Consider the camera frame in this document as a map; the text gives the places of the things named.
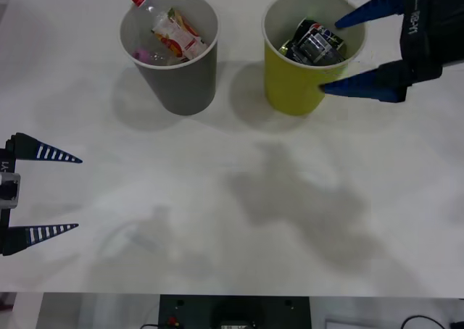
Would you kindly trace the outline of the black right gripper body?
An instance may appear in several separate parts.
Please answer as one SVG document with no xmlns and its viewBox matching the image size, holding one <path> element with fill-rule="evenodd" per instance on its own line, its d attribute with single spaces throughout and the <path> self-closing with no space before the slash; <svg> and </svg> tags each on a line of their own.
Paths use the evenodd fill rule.
<svg viewBox="0 0 464 329">
<path fill-rule="evenodd" d="M 441 26 L 450 0 L 401 0 L 402 29 L 398 86 L 434 80 L 442 75 L 443 49 L 434 41 L 442 35 Z"/>
</svg>

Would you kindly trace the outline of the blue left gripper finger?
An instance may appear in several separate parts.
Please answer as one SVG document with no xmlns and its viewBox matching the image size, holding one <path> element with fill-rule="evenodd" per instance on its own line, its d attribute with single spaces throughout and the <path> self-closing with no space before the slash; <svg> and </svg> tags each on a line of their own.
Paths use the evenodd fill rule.
<svg viewBox="0 0 464 329">
<path fill-rule="evenodd" d="M 69 162 L 81 164 L 83 161 L 66 151 L 41 142 L 24 133 L 16 133 L 6 142 L 6 150 L 16 159 L 28 161 Z"/>
<path fill-rule="evenodd" d="M 10 256 L 38 243 L 57 237 L 79 226 L 77 223 L 64 225 L 31 225 L 9 227 L 2 244 L 1 254 Z"/>
</svg>

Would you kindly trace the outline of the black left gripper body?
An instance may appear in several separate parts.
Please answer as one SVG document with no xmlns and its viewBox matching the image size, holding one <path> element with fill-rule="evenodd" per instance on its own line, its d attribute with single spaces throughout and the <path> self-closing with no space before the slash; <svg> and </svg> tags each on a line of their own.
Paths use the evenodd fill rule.
<svg viewBox="0 0 464 329">
<path fill-rule="evenodd" d="M 9 218 L 17 206 L 17 175 L 15 158 L 10 151 L 1 149 L 1 255 L 10 255 L 8 247 Z"/>
</svg>

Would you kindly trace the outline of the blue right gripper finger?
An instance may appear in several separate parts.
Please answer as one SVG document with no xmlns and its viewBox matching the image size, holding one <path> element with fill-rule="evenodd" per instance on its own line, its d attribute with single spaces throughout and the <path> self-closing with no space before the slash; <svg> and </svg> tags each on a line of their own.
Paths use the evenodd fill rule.
<svg viewBox="0 0 464 329">
<path fill-rule="evenodd" d="M 382 64 L 348 78 L 320 85 L 322 92 L 334 96 L 373 99 L 386 103 L 402 103 L 412 83 L 412 71 L 402 61 Z"/>
<path fill-rule="evenodd" d="M 365 22 L 392 15 L 404 15 L 408 0 L 370 0 L 335 22 L 338 29 L 350 28 Z"/>
</svg>

